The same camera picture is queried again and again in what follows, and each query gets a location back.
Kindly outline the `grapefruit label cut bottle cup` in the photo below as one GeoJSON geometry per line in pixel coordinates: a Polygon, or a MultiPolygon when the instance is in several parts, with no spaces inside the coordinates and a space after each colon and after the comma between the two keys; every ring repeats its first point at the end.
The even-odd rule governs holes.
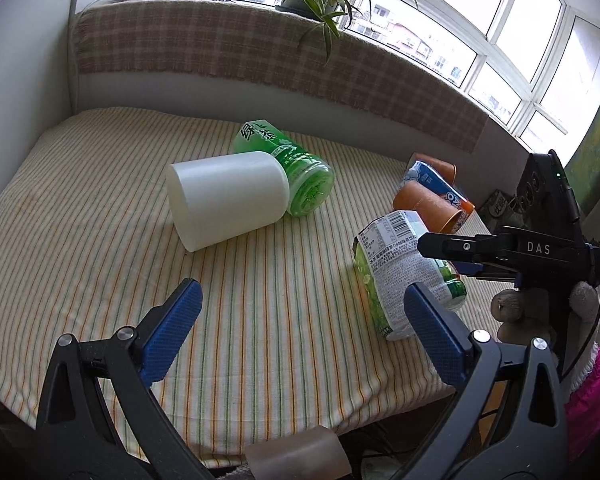
{"type": "Polygon", "coordinates": [[[442,307],[452,312],[466,300],[467,288],[455,266],[419,253],[419,237],[427,232],[417,212],[396,210],[373,220],[355,235],[354,264],[366,290],[370,316],[385,340],[414,335],[403,299],[407,287],[415,282],[424,283],[442,307]]]}

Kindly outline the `front orange cup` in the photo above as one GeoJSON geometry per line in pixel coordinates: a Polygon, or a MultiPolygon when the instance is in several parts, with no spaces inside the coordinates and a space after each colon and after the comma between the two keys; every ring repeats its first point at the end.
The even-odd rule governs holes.
{"type": "Polygon", "coordinates": [[[412,210],[419,214],[430,232],[453,234],[460,228],[463,213],[415,180],[407,181],[392,203],[394,210],[412,210]]]}

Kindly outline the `orange cup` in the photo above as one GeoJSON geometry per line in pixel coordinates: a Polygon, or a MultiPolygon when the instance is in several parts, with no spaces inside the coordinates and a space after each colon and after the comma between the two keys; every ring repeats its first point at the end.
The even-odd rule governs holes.
{"type": "Polygon", "coordinates": [[[430,232],[453,234],[460,228],[463,213],[415,180],[407,181],[392,203],[394,210],[412,210],[419,214],[430,232]]]}
{"type": "Polygon", "coordinates": [[[455,183],[457,168],[454,164],[419,152],[414,152],[412,154],[407,162],[407,168],[411,168],[415,162],[424,162],[425,164],[428,164],[431,168],[434,168],[446,182],[449,184],[455,183]]]}

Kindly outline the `rear orange cup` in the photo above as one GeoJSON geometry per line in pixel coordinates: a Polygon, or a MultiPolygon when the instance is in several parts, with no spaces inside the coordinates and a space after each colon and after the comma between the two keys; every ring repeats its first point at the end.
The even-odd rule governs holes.
{"type": "Polygon", "coordinates": [[[415,162],[424,162],[425,164],[428,164],[431,168],[434,168],[446,182],[449,184],[455,183],[457,168],[454,164],[419,152],[414,152],[412,154],[407,162],[407,168],[411,168],[415,162]]]}

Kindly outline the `white plastic cup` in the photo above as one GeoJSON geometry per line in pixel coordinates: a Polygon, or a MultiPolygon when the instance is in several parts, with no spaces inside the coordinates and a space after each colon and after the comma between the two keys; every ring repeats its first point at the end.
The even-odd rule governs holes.
{"type": "Polygon", "coordinates": [[[173,223],[188,252],[269,226],[286,212],[289,183],[265,152],[178,162],[166,167],[173,223]]]}

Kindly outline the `dark cardboard box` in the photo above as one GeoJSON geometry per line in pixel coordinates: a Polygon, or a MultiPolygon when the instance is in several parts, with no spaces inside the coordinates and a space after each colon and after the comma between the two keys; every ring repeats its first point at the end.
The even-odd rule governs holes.
{"type": "Polygon", "coordinates": [[[497,233],[503,226],[524,227],[516,197],[501,190],[493,191],[478,208],[478,215],[491,233],[497,233]]]}

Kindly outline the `stuffed toy with pink dress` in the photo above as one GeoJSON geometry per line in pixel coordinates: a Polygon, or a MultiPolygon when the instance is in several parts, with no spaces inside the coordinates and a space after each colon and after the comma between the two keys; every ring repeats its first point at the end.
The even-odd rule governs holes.
{"type": "MultiPolygon", "coordinates": [[[[564,369],[559,373],[565,401],[568,458],[575,460],[600,433],[600,288],[580,282],[568,298],[569,315],[564,369]]],[[[542,338],[557,344],[558,329],[548,320],[547,294],[504,289],[491,300],[491,314],[501,323],[498,339],[530,344],[542,338]]]]}

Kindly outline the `striped tablecloth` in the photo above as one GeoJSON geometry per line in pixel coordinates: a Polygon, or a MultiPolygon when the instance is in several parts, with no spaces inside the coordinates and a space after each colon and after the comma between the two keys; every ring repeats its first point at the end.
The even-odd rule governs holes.
{"type": "Polygon", "coordinates": [[[335,142],[298,142],[335,170],[326,202],[186,252],[166,167],[227,154],[238,125],[136,108],[89,110],[38,138],[0,196],[0,401],[38,412],[59,336],[104,339],[184,278],[204,305],[152,391],[210,468],[246,446],[324,426],[344,432],[448,396],[416,338],[376,330],[352,242],[386,214],[404,166],[335,142]]]}

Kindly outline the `green tea bottle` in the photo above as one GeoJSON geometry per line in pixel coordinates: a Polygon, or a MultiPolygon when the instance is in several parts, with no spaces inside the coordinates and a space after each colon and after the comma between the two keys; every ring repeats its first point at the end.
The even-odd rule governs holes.
{"type": "Polygon", "coordinates": [[[235,153],[265,152],[280,163],[289,184],[287,212],[293,217],[307,216],[332,192],[332,167],[265,119],[245,122],[235,136],[233,148],[235,153]]]}

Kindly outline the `brown plaid cloth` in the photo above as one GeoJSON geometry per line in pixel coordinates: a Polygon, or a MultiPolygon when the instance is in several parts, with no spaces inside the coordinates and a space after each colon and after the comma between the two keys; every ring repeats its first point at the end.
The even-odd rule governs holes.
{"type": "Polygon", "coordinates": [[[80,74],[191,74],[260,84],[387,118],[472,152],[488,114],[441,78],[364,39],[326,47],[321,26],[234,2],[150,0],[83,11],[80,74]]]}

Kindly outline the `white window frame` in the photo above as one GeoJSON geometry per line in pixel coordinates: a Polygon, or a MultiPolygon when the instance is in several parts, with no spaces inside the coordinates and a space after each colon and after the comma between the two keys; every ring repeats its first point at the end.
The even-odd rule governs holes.
{"type": "MultiPolygon", "coordinates": [[[[280,0],[218,1],[275,10],[280,0]]],[[[569,160],[600,102],[594,0],[367,0],[344,34],[441,78],[537,151],[569,160]]]]}

